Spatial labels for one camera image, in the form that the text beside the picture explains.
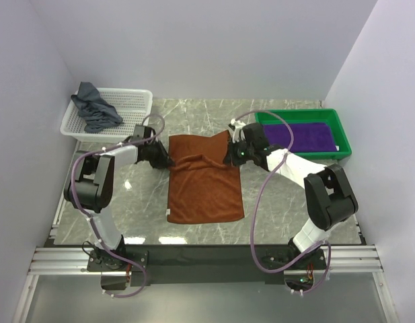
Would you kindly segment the purple towel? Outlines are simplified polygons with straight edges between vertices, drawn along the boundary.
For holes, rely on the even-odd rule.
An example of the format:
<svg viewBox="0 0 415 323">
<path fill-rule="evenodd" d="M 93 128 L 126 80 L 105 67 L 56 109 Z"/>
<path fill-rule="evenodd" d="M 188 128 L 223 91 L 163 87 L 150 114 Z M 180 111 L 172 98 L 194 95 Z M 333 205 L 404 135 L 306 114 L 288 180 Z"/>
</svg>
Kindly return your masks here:
<svg viewBox="0 0 415 323">
<path fill-rule="evenodd" d="M 296 123 L 289 126 L 294 135 L 293 153 L 337 151 L 331 128 L 326 123 Z M 291 142 L 291 135 L 284 124 L 265 124 L 264 132 L 271 145 L 286 148 Z"/>
</svg>

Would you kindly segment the orange brown towel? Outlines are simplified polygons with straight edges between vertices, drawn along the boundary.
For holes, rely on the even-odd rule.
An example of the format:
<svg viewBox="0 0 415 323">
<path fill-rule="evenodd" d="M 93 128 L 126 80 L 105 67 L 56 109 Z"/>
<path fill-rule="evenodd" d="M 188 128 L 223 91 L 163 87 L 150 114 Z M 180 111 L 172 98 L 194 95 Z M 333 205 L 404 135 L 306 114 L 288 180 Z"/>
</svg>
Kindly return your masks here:
<svg viewBox="0 0 415 323">
<path fill-rule="evenodd" d="M 239 168 L 223 163 L 230 134 L 169 137 L 167 221 L 194 225 L 244 218 Z"/>
</svg>

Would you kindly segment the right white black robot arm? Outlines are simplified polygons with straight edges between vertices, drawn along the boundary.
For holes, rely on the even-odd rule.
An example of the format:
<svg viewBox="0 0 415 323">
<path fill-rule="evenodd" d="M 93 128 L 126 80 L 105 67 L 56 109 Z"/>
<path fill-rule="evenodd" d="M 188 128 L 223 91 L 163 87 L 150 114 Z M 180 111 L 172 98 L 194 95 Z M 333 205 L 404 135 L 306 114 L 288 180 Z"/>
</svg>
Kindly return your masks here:
<svg viewBox="0 0 415 323">
<path fill-rule="evenodd" d="M 308 220 L 291 239 L 289 262 L 284 268 L 304 268 L 311 252 L 326 243 L 331 232 L 354 215 L 359 205 L 342 166 L 325 166 L 295 155 L 289 148 L 269 143 L 259 123 L 233 119 L 224 163 L 241 166 L 251 161 L 267 171 L 267 178 L 280 175 L 305 191 Z"/>
</svg>

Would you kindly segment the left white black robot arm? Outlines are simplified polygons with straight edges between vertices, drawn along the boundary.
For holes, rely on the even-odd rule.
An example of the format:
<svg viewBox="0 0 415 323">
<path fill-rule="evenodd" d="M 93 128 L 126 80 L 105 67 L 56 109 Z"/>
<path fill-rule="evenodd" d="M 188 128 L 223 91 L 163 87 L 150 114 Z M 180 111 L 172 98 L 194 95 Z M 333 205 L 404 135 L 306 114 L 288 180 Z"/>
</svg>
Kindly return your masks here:
<svg viewBox="0 0 415 323">
<path fill-rule="evenodd" d="M 114 173 L 123 166 L 145 161 L 158 170 L 174 166 L 157 136 L 153 128 L 137 125 L 133 134 L 117 145 L 97 152 L 78 151 L 71 162 L 64 198 L 83 214 L 93 232 L 96 241 L 92 260 L 113 271 L 122 269 L 127 263 L 124 238 L 115 225 L 110 208 Z"/>
</svg>

